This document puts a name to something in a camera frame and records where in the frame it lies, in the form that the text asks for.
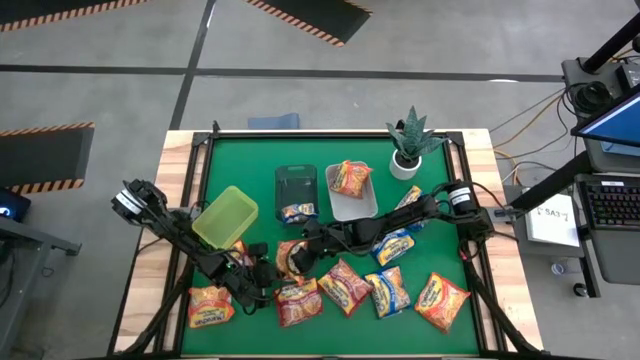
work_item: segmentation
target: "ramen noodle package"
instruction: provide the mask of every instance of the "ramen noodle package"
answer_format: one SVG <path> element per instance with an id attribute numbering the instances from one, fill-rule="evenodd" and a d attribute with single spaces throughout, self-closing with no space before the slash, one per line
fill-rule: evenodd
<path id="1" fill-rule="evenodd" d="M 189 327 L 193 329 L 227 322 L 235 313 L 225 288 L 191 288 L 189 294 Z"/>
<path id="2" fill-rule="evenodd" d="M 362 304 L 373 287 L 362 280 L 344 260 L 338 263 L 318 280 L 324 292 L 333 300 L 347 317 Z"/>
<path id="3" fill-rule="evenodd" d="M 293 280 L 297 282 L 298 285 L 302 285 L 304 276 L 296 275 L 296 273 L 300 273 L 300 271 L 296 268 L 289 255 L 295 254 L 301 247 L 306 248 L 307 242 L 300 240 L 281 241 L 278 243 L 278 253 L 276 254 L 276 267 L 278 270 L 286 275 L 285 279 Z"/>
<path id="4" fill-rule="evenodd" d="M 318 292 L 316 279 L 309 279 L 302 285 L 291 284 L 283 287 L 276 296 L 276 307 L 280 326 L 299 324 L 322 313 L 322 297 Z"/>
<path id="5" fill-rule="evenodd" d="M 247 246 L 244 244 L 244 241 L 238 240 L 233 245 L 231 245 L 231 249 L 236 251 L 230 251 L 229 255 L 233 256 L 234 259 L 238 260 L 240 265 L 244 266 L 253 266 L 253 261 L 249 258 L 249 253 L 247 252 Z"/>
<path id="6" fill-rule="evenodd" d="M 365 276 L 365 280 L 373 286 L 371 297 L 376 305 L 380 319 L 399 314 L 410 305 L 409 294 L 404 288 L 400 267 L 380 269 Z"/>
<path id="7" fill-rule="evenodd" d="M 398 210 L 407 204 L 411 204 L 412 202 L 415 202 L 423 194 L 424 192 L 422 192 L 422 190 L 419 187 L 413 185 L 411 189 L 409 189 L 409 191 L 404 195 L 402 200 L 400 200 L 400 202 L 398 203 L 398 206 L 396 206 L 394 210 Z M 415 222 L 407 226 L 407 230 L 412 232 L 418 232 L 424 228 L 424 226 L 427 224 L 428 221 L 429 220 L 422 220 L 422 221 Z"/>
<path id="8" fill-rule="evenodd" d="M 285 224 L 305 223 L 317 216 L 313 203 L 293 204 L 282 208 L 282 222 Z"/>
<path id="9" fill-rule="evenodd" d="M 370 169 L 364 165 L 351 164 L 349 160 L 345 160 L 338 166 L 336 173 L 329 189 L 341 194 L 362 199 L 362 186 L 367 181 Z"/>
<path id="10" fill-rule="evenodd" d="M 443 333 L 448 333 L 453 320 L 469 293 L 439 274 L 431 273 L 420 293 L 415 310 Z"/>
<path id="11" fill-rule="evenodd" d="M 396 230 L 377 243 L 371 250 L 371 255 L 380 266 L 385 266 L 389 261 L 397 259 L 411 249 L 416 242 L 405 229 Z"/>

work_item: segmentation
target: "white pot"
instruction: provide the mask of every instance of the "white pot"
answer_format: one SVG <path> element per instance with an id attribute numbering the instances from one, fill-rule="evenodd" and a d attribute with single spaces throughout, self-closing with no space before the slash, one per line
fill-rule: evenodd
<path id="1" fill-rule="evenodd" d="M 418 169 L 420 169 L 420 165 L 422 165 L 422 156 L 418 159 L 418 164 L 411 169 L 403 168 L 396 161 L 396 154 L 398 150 L 394 151 L 391 154 L 391 162 L 389 162 L 389 170 L 391 171 L 391 175 L 398 180 L 409 180 L 416 175 Z"/>

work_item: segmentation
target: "succulent plant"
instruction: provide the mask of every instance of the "succulent plant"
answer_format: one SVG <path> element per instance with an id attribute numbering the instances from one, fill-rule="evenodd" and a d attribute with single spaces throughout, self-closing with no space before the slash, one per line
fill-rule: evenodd
<path id="1" fill-rule="evenodd" d="M 411 110 L 409 110 L 409 116 L 404 122 L 404 130 L 402 132 L 387 123 L 387 129 L 389 129 L 393 145 L 406 161 L 417 160 L 420 156 L 437 149 L 445 141 L 444 138 L 432 136 L 434 130 L 424 131 L 426 121 L 426 116 L 418 119 L 416 108 L 412 106 Z"/>

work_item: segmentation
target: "gray concrete floor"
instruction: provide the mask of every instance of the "gray concrete floor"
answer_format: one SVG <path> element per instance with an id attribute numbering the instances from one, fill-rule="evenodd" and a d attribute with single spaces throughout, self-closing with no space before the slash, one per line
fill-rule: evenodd
<path id="1" fill-rule="evenodd" d="M 240 0 L 218 0 L 200 67 L 560 74 L 636 12 L 631 0 L 358 0 L 373 17 L 336 49 Z M 91 17 L 0 33 L 0 64 L 187 65 L 205 0 L 153 0 Z M 53 256 L 20 341 L 46 359 L 103 355 L 138 230 L 110 209 L 122 179 L 152 179 L 182 76 L 0 73 L 0 130 L 95 121 L 83 188 L 31 196 L 28 222 L 82 242 Z M 419 105 L 434 127 L 493 128 L 562 87 L 559 83 L 197 77 L 182 129 L 246 128 L 251 116 L 298 112 L 304 128 L 381 128 Z M 492 133 L 507 139 L 535 113 Z M 575 120 L 562 112 L 569 125 Z M 562 132 L 548 111 L 503 148 L 525 152 Z M 525 158 L 558 167 L 569 138 Z M 506 175 L 510 165 L 499 161 Z M 548 172 L 523 166 L 523 183 Z M 578 276 L 554 277 L 553 259 L 523 262 L 545 348 L 555 354 L 636 359 L 640 288 L 601 282 L 601 299 L 571 293 Z"/>

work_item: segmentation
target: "hazard stripe tape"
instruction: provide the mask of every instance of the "hazard stripe tape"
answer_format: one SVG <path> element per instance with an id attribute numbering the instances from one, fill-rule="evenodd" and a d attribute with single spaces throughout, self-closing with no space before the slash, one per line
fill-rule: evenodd
<path id="1" fill-rule="evenodd" d="M 14 21 L 13 23 L 0 24 L 0 32 L 14 31 L 14 30 L 24 29 L 32 26 L 57 22 L 60 20 L 66 20 L 66 19 L 71 19 L 75 17 L 96 14 L 99 12 L 113 10 L 113 9 L 117 9 L 125 6 L 141 4 L 147 1 L 149 0 L 117 0 L 117 1 L 111 1 L 109 3 L 88 6 L 85 8 L 58 12 L 55 14 L 42 15 L 42 16 L 33 17 L 30 19 Z"/>
<path id="2" fill-rule="evenodd" d="M 47 181 L 45 183 L 13 185 L 5 188 L 16 194 L 26 195 L 49 191 L 77 189 L 82 187 L 82 185 L 84 185 L 84 179 L 66 179 Z"/>
<path id="3" fill-rule="evenodd" d="M 75 130 L 75 129 L 82 129 L 82 128 L 95 128 L 95 127 L 96 127 L 96 124 L 94 122 L 84 122 L 84 123 L 76 123 L 76 124 L 36 127 L 36 128 L 27 128 L 27 129 L 18 129 L 18 130 L 5 130 L 5 131 L 0 131 L 0 137 L 36 134 L 36 133 L 51 132 L 51 131 Z"/>
<path id="4" fill-rule="evenodd" d="M 355 6 L 355 7 L 359 8 L 359 9 L 362 9 L 362 10 L 368 12 L 369 14 L 373 14 L 373 11 L 367 9 L 366 7 L 363 7 L 361 5 L 358 5 L 358 4 L 354 3 L 353 1 L 349 1 L 349 0 L 342 0 L 342 1 L 344 1 L 346 3 L 349 3 L 349 4 Z"/>
<path id="5" fill-rule="evenodd" d="M 289 23 L 290 25 L 293 25 L 295 27 L 297 27 L 298 29 L 304 30 L 306 32 L 308 32 L 309 34 L 322 39 L 326 42 L 328 42 L 329 44 L 333 45 L 333 46 L 337 46 L 337 47 L 343 47 L 344 46 L 344 42 L 340 41 L 340 39 L 338 39 L 337 37 L 334 37 L 331 34 L 328 34 L 316 27 L 314 27 L 313 25 L 309 25 L 307 23 L 305 23 L 304 21 L 287 14 L 286 12 L 273 7 L 269 4 L 266 4 L 260 0 L 245 0 L 245 2 L 247 2 L 249 5 L 253 5 L 255 7 L 257 7 L 258 9 L 267 12 L 270 15 L 273 15 L 275 17 L 277 17 L 280 20 L 283 20 L 287 23 Z M 365 10 L 366 12 L 370 13 L 371 12 L 369 10 L 366 10 L 364 8 L 362 8 L 363 10 Z"/>

